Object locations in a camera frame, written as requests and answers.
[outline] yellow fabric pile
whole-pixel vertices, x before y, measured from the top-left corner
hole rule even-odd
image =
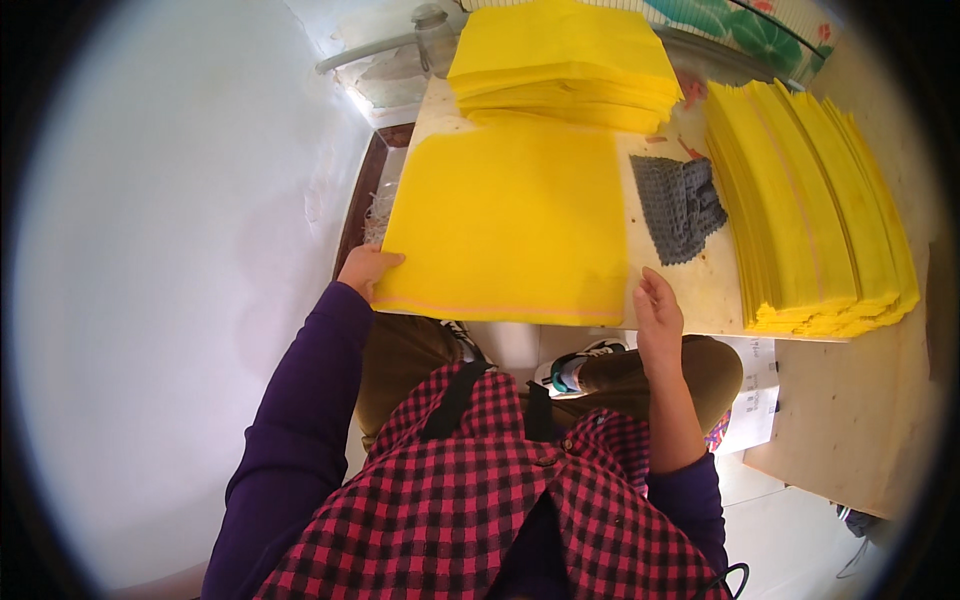
[[[611,132],[485,110],[410,155],[383,242],[406,261],[373,308],[437,319],[623,320],[627,242]]]
[[[853,337],[920,299],[890,192],[849,115],[780,82],[708,84],[747,329]]]
[[[447,80],[465,116],[508,108],[640,133],[669,121],[683,98],[643,14],[574,0],[475,12]]]

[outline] checkered vest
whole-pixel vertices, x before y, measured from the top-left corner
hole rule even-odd
[[[543,405],[524,415],[513,377],[484,368],[437,369],[394,410],[256,598],[482,598],[545,492],[574,598],[687,599],[714,579],[644,497],[646,423],[596,409],[562,440],[532,441]]]

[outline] white paper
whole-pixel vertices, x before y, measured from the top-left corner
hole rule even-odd
[[[780,395],[774,341],[730,336],[713,338],[736,350],[743,363],[743,386],[733,401],[727,433],[714,454],[730,454],[770,442]]]

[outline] person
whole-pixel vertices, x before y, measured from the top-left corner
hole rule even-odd
[[[462,324],[372,311],[402,261],[353,250],[277,366],[202,598],[727,597],[704,434],[736,353],[684,337],[645,268],[637,351],[591,345],[521,395]],[[369,454],[344,483],[354,414]]]

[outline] black and white sneaker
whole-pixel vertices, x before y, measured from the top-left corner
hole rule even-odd
[[[484,354],[483,350],[470,339],[467,324],[463,321],[440,321],[440,324],[446,327],[446,329],[453,334],[453,337],[457,338],[457,341],[464,347],[464,360],[466,362],[471,363],[475,360],[482,360],[488,365],[493,364],[490,357]]]
[[[537,371],[534,373],[534,381],[546,388],[550,397],[581,394],[582,392],[579,390],[571,390],[560,377],[566,363],[574,358],[590,358],[591,356],[602,356],[603,354],[626,352],[627,350],[627,343],[623,340],[617,338],[597,340],[579,352],[565,354],[553,362],[543,363],[537,367]]]

